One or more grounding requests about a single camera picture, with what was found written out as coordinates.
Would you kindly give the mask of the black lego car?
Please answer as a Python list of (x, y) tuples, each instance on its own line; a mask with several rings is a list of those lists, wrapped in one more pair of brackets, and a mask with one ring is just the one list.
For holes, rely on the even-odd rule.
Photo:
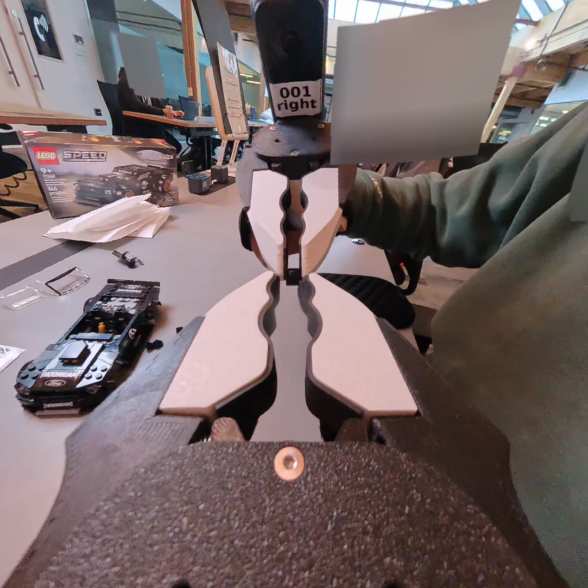
[(88, 412), (121, 383), (149, 343), (160, 283), (109, 279), (77, 322), (19, 371), (16, 399), (32, 412)]

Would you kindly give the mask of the lego set box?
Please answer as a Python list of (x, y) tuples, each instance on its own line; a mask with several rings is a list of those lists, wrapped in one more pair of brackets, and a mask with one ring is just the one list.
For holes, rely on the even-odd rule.
[(139, 195), (161, 207), (179, 204), (177, 152), (163, 139), (38, 130), (17, 135), (53, 219)]

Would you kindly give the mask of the clear flat lego piece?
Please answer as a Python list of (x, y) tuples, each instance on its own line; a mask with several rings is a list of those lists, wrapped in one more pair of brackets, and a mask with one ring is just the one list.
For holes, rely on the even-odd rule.
[(33, 305), (44, 298), (44, 295), (30, 285), (26, 285), (18, 290), (11, 291), (1, 295), (1, 307), (18, 311)]

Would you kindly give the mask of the person's right forearm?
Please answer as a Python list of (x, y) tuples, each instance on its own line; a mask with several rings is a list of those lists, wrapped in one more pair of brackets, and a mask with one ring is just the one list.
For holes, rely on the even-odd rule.
[(486, 162), (443, 178), (359, 169), (342, 234), (414, 260), (480, 268), (571, 191), (587, 145), (587, 103)]

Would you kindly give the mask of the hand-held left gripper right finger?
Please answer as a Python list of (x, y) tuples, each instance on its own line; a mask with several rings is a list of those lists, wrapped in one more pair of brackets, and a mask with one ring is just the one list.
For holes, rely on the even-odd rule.
[(419, 407), (394, 356), (394, 329), (352, 294), (311, 273), (299, 285), (311, 341), (305, 401), (320, 438), (333, 442), (347, 421), (371, 434), (374, 421), (419, 417)]

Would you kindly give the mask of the clear lego windshield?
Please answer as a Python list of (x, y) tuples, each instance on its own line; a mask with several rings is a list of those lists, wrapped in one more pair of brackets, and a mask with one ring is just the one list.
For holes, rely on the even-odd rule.
[(40, 284), (50, 295), (65, 296), (83, 288), (89, 281), (90, 276), (86, 272), (73, 267)]

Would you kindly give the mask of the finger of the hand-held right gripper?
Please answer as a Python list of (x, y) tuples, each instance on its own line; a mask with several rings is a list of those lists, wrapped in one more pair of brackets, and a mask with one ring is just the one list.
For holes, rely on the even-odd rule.
[(289, 180), (284, 175), (253, 172), (245, 236), (258, 261), (278, 276), (287, 275), (289, 257), (296, 254), (296, 229), (284, 209), (289, 195)]
[(319, 168), (306, 173), (298, 183), (302, 204), (300, 272), (307, 276), (323, 263), (341, 225), (339, 170)]

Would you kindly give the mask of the sticker sheet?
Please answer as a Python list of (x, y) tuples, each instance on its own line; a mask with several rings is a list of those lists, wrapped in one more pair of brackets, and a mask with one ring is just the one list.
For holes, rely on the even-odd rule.
[(13, 346), (3, 345), (0, 347), (0, 371), (4, 371), (10, 364), (16, 361), (26, 350)]

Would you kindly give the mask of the white paper bags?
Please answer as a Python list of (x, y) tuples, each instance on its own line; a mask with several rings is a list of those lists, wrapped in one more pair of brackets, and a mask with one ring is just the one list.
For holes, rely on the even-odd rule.
[(150, 194), (136, 195), (92, 210), (54, 226), (50, 239), (109, 243), (123, 238), (153, 238), (168, 220), (171, 209), (149, 202)]

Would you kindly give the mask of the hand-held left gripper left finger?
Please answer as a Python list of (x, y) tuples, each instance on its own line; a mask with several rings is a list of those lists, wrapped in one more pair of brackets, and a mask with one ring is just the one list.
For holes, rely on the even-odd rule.
[(280, 279), (263, 273), (232, 291), (202, 320), (159, 404), (171, 416), (233, 419), (246, 440), (277, 395), (275, 354)]

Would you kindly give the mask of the paper sign on stand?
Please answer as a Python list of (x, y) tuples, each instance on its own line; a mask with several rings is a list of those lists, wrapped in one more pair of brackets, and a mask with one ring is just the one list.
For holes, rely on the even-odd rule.
[(227, 144), (233, 143), (228, 163), (229, 176), (234, 177), (240, 143), (246, 143), (250, 128), (246, 120), (237, 57), (217, 43), (217, 61), (206, 69), (206, 81), (217, 132), (222, 140), (217, 165), (224, 164)]

